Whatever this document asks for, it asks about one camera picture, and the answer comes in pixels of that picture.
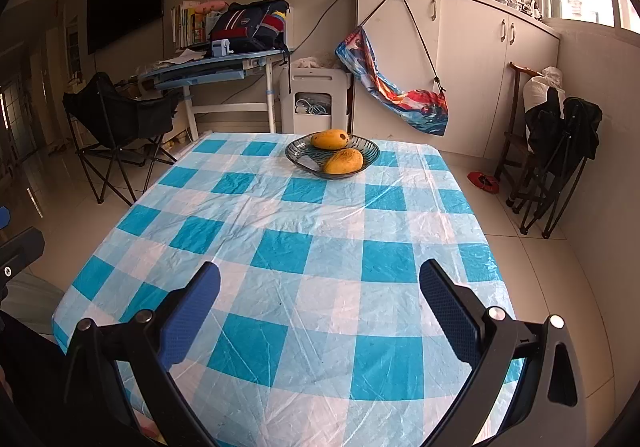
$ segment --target backpack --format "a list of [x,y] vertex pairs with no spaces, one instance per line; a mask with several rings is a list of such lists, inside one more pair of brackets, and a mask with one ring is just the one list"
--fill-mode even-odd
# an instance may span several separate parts
[[228,39],[236,53],[286,49],[284,29],[289,4],[284,0],[265,0],[248,5],[232,3],[213,27],[209,40]]

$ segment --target table leg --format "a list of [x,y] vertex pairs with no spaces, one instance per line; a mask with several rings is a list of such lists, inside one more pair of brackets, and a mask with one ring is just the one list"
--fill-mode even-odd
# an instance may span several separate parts
[[267,76],[267,116],[269,117],[269,132],[276,132],[276,123],[273,118],[273,74],[271,73],[271,62],[264,65],[264,73]]
[[182,96],[184,97],[184,107],[187,111],[187,120],[189,121],[189,131],[191,140],[198,140],[198,127],[196,126],[196,117],[193,115],[193,103],[191,103],[191,91],[188,86],[182,87]]

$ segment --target wall-mounted tv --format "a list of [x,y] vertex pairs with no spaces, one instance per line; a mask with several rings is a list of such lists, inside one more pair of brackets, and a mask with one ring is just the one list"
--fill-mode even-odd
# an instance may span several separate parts
[[132,30],[162,18],[163,0],[86,0],[86,38],[93,53]]

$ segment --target yellow mango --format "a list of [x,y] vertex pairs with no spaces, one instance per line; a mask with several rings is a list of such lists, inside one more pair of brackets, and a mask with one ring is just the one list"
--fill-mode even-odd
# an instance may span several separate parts
[[343,130],[327,130],[311,137],[311,145],[320,150],[341,150],[349,143],[349,135]]
[[357,171],[362,167],[364,159],[358,150],[340,150],[327,160],[322,171],[329,174],[344,174]]

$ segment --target cabinet door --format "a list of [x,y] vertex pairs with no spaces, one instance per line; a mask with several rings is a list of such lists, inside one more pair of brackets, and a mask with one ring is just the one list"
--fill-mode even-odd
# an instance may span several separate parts
[[[498,160],[504,144],[504,132],[507,131],[511,106],[513,104],[513,84],[515,71],[510,68],[513,62],[523,68],[541,71],[547,66],[555,66],[558,62],[559,41],[554,36],[523,21],[515,16],[509,16],[507,34],[507,54],[502,72],[502,87],[498,98],[498,106],[495,110],[494,123],[491,128],[489,141],[484,152],[485,158]],[[520,77],[520,98],[522,89],[528,77]],[[518,105],[516,114],[516,132],[524,134],[524,107],[522,101]]]
[[[360,24],[383,0],[358,0]],[[406,0],[435,64],[438,55],[439,0]],[[404,91],[431,89],[433,71],[414,22],[402,0],[387,0],[364,26],[378,69]]]
[[449,123],[430,144],[482,156],[500,92],[508,15],[472,0],[441,4],[436,70],[447,90]]
[[[361,23],[382,0],[357,0],[358,23]],[[420,28],[429,54],[435,64],[438,55],[440,0],[407,0]],[[378,70],[405,91],[433,88],[433,71],[429,65],[414,23],[402,0],[387,0],[364,26],[376,55]],[[406,132],[416,134],[414,142],[424,134],[414,130],[355,81],[353,133],[367,138],[412,140]]]

